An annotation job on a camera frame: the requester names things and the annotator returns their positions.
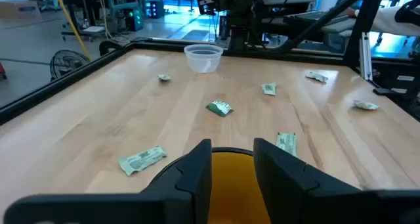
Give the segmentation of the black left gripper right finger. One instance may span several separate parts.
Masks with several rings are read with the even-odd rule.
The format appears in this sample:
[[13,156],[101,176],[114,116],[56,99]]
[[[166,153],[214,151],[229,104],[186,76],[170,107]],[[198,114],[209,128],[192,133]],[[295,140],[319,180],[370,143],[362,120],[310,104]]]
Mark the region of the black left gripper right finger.
[[420,190],[360,190],[262,138],[253,157],[272,224],[420,224]]

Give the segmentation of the black rig frame strut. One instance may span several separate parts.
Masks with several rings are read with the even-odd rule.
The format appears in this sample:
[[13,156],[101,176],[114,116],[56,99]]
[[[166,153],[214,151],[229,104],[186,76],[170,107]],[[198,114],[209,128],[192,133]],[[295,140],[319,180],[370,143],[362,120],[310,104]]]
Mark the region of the black rig frame strut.
[[[344,0],[341,4],[328,11],[323,17],[321,17],[321,19],[309,25],[309,27],[304,29],[297,37],[286,41],[282,46],[275,48],[275,51],[281,55],[290,55],[292,53],[292,49],[299,43],[321,30],[322,27],[324,27],[330,20],[338,14],[344,12],[346,8],[350,7],[351,4],[356,1],[357,0]],[[359,40],[362,33],[369,32],[371,30],[373,19],[375,18],[380,2],[381,0],[363,0],[344,54],[335,56],[333,54],[324,53],[299,53],[292,59],[298,62],[355,67],[355,65],[360,61]]]

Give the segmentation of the black floor fan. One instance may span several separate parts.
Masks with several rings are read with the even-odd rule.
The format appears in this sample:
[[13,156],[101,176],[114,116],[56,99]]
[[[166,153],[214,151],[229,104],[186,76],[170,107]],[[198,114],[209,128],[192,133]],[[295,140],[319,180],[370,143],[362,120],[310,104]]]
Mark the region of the black floor fan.
[[59,50],[50,61],[51,79],[61,78],[88,63],[90,60],[85,55],[71,50]]

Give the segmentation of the black keyboard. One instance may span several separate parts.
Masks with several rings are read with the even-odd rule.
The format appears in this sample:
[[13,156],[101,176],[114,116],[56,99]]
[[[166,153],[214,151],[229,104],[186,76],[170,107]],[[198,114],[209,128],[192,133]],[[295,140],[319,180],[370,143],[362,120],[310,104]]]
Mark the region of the black keyboard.
[[[287,24],[295,24],[295,25],[302,25],[302,26],[309,26],[314,22],[321,19],[326,12],[323,11],[311,11],[311,12],[303,12],[299,14],[290,14],[283,18],[283,21]],[[335,24],[338,22],[342,22],[348,19],[346,14],[339,14],[338,16],[331,19],[326,25]]]

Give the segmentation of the green white Truvia packet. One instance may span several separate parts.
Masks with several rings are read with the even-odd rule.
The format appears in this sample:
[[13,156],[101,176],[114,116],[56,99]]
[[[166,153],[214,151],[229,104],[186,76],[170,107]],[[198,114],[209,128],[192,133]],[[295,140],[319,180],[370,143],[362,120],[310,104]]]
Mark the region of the green white Truvia packet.
[[213,113],[215,113],[215,114],[217,114],[217,115],[219,115],[220,117],[223,117],[223,118],[234,111],[228,103],[226,103],[224,101],[219,101],[219,100],[215,100],[215,101],[210,102],[206,106],[206,109],[212,111]]

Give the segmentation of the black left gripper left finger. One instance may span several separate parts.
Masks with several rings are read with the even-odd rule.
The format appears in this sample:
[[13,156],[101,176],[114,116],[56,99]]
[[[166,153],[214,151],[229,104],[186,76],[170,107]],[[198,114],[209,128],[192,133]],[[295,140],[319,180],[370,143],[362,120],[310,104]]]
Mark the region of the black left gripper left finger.
[[4,224],[206,224],[211,140],[170,163],[138,193],[40,194],[12,203]]

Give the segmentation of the person's forearm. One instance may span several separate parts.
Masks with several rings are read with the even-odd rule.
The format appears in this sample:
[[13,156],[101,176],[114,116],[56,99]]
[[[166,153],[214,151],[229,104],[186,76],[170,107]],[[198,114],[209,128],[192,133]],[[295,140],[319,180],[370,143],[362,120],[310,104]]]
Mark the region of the person's forearm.
[[420,36],[419,26],[395,21],[395,15],[400,9],[401,7],[398,6],[378,9],[371,25],[371,31],[393,35]]

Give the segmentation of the aluminium bracket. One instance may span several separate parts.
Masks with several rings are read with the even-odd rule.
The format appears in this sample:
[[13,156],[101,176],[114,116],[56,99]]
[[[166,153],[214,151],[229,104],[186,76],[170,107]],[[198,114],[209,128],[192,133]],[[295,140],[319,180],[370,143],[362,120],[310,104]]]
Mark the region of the aluminium bracket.
[[369,33],[362,32],[360,38],[360,75],[367,81],[373,80],[373,68],[371,64],[371,48]]

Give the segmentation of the black table frame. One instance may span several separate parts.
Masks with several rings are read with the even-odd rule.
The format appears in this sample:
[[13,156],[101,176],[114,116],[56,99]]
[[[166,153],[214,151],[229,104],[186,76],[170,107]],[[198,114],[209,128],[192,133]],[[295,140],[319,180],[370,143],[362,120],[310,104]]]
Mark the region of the black table frame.
[[[87,77],[96,70],[104,67],[133,49],[181,52],[185,47],[189,47],[191,45],[193,45],[192,42],[179,41],[176,39],[164,40],[142,37],[136,38],[124,46],[120,46],[111,41],[104,41],[99,45],[101,54],[99,59],[88,63],[61,78],[54,79],[45,86],[42,86],[31,93],[28,93],[27,95],[0,107],[0,125],[3,125],[11,119],[21,115],[34,106],[37,106],[39,103],[47,100],[53,95]],[[275,49],[269,49],[267,51],[264,51],[263,49],[225,50],[223,55],[242,58],[259,58],[267,60],[284,60],[291,62],[348,66],[355,72],[362,71],[362,68],[357,66],[357,63],[361,63],[362,61],[362,55],[357,53],[354,49],[348,50],[345,54],[317,53],[301,51],[298,49],[286,49],[286,51]],[[384,79],[380,83],[376,83],[371,79],[369,82],[374,86],[373,92],[375,94],[388,97],[401,109],[420,122],[420,105],[417,109],[414,109],[413,106],[414,96],[420,93],[420,63],[416,63],[414,60],[378,57],[372,57],[371,63],[373,69],[378,70],[382,77],[386,76],[389,78],[401,73],[405,76],[413,76],[415,78],[414,82],[417,84],[415,86],[415,92],[405,94],[398,94],[395,91],[387,89],[387,87],[391,84],[391,79]]]

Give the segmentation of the computer tower with green lights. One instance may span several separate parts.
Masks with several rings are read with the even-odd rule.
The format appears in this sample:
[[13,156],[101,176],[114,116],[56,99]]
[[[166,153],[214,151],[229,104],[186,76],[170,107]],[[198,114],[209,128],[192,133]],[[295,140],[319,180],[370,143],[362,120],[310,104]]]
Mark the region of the computer tower with green lights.
[[143,29],[142,12],[139,8],[124,9],[125,27],[132,32]]

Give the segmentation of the yellow mug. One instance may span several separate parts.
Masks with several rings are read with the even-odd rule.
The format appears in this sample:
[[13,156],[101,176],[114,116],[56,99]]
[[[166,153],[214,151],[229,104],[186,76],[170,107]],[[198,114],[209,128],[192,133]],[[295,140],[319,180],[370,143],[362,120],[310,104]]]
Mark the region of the yellow mug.
[[249,150],[197,146],[145,191],[145,224],[270,224]]

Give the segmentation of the clear plastic container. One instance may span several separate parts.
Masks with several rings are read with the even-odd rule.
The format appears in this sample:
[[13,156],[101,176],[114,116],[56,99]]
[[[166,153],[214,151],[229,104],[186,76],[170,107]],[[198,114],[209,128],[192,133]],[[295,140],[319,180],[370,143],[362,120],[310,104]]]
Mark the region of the clear plastic container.
[[223,48],[209,44],[193,44],[184,48],[190,69],[203,74],[217,70],[223,52]]

